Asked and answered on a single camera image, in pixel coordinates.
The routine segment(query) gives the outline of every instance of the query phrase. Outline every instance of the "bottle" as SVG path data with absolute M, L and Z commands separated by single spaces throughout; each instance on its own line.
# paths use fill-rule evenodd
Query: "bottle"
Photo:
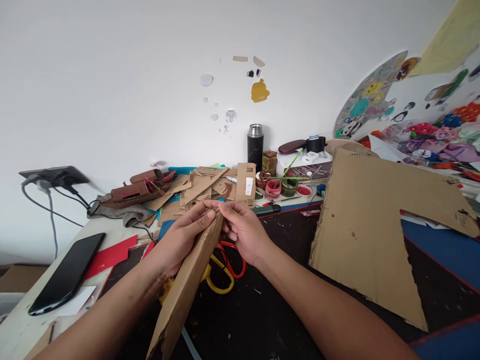
M 256 165 L 256 172 L 262 170 L 262 154 L 264 152 L 264 133 L 262 125 L 252 124 L 247 135 L 247 160 Z

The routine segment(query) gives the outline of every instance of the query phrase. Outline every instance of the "hand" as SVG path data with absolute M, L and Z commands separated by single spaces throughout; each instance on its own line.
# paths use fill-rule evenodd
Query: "hand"
M 272 240 L 265 232 L 257 215 L 238 202 L 222 202 L 219 209 L 226 221 L 222 230 L 236 242 L 236 247 L 247 263 L 258 267 L 258 261 L 269 253 Z
M 168 277 L 175 275 L 194 244 L 195 236 L 215 219 L 220 201 L 204 200 L 197 203 L 173 223 L 165 236 L 146 259 L 152 259 L 160 272 Z

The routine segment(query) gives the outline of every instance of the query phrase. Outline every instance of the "label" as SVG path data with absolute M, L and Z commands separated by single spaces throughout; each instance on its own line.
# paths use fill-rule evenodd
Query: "label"
M 247 177 L 245 182 L 245 195 L 252 195 L 252 187 L 254 186 L 254 178 Z

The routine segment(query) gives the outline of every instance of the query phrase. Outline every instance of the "phone screen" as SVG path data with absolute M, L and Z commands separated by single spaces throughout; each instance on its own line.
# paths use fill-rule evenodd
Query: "phone screen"
M 75 242 L 28 310 L 41 315 L 68 302 L 77 292 L 105 233 L 85 237 Z

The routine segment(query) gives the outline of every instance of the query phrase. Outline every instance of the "electrical outlet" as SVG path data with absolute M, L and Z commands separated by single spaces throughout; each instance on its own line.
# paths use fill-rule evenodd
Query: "electrical outlet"
M 63 183 L 68 182 L 70 185 L 85 184 L 90 182 L 90 180 L 75 166 L 71 165 L 50 167 L 39 170 L 20 171 L 18 174 L 22 175 L 26 179 L 31 175 L 38 175 L 41 179 L 51 182 L 51 186 L 53 188 L 63 185 L 60 180 L 61 178 L 63 179 Z

